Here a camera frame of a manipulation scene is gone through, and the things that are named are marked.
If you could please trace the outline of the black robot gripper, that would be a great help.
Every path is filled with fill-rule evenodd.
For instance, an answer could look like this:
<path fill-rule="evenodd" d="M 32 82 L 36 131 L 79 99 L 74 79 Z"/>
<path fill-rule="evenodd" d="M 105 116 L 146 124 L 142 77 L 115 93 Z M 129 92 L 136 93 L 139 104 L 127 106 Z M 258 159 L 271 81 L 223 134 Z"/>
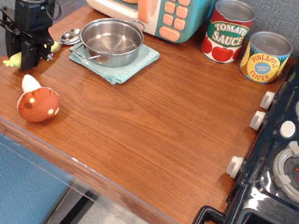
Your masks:
<path fill-rule="evenodd" d="M 38 66 L 41 57 L 46 61 L 53 59 L 50 51 L 53 39 L 48 29 L 60 17 L 55 15 L 57 4 L 56 0 L 15 0 L 14 9 L 1 7 L 0 25 L 5 29 L 6 54 L 10 58 L 21 51 L 21 69 Z M 47 47 L 39 50 L 35 43 Z"/>

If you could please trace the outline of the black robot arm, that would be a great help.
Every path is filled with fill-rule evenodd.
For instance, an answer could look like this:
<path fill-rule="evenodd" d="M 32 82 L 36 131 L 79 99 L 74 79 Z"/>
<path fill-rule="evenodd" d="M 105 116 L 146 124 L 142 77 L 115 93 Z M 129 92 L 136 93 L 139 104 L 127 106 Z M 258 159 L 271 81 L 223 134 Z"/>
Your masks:
<path fill-rule="evenodd" d="M 53 59 L 55 42 L 48 29 L 57 20 L 55 14 L 58 0 L 14 0 L 15 8 L 3 6 L 0 25 L 5 30 L 6 54 L 8 57 L 20 53 L 21 69 L 38 66 L 40 59 Z"/>

